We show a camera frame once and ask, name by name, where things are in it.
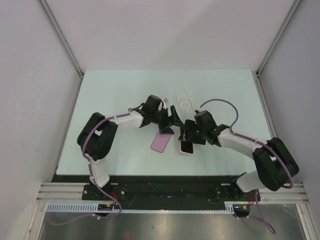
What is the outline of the purple phone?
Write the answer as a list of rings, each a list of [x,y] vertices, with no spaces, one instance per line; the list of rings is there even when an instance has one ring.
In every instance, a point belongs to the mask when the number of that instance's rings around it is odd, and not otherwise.
[[[150,148],[158,153],[163,153],[172,137],[172,134],[158,132]]]

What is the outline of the clear phone case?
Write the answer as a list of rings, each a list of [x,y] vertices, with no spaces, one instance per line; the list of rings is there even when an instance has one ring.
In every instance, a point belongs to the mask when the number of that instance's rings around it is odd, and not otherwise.
[[[187,94],[176,96],[177,105],[185,119],[192,119],[195,115],[190,97]]]

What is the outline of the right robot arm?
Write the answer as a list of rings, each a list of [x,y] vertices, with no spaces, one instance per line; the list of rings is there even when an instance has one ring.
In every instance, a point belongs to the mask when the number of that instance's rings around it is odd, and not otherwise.
[[[254,161],[256,170],[239,175],[235,180],[236,185],[230,188],[231,196],[237,201],[242,201],[250,191],[261,188],[273,192],[280,188],[290,188],[293,177],[300,171],[280,138],[254,139],[234,132],[228,125],[217,125],[207,110],[198,111],[193,120],[185,121],[180,129],[179,140],[231,149]]]

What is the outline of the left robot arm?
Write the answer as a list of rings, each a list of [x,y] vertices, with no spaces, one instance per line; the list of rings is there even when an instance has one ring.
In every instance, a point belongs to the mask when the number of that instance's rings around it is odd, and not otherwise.
[[[149,124],[158,126],[158,133],[174,134],[172,126],[183,128],[184,124],[174,105],[167,108],[163,99],[149,95],[146,102],[129,108],[128,112],[106,117],[99,112],[91,115],[77,138],[82,156],[87,160],[90,181],[95,185],[93,194],[100,200],[110,196],[107,185],[110,176],[103,169],[106,156],[111,150],[116,134],[130,129],[143,128]]]

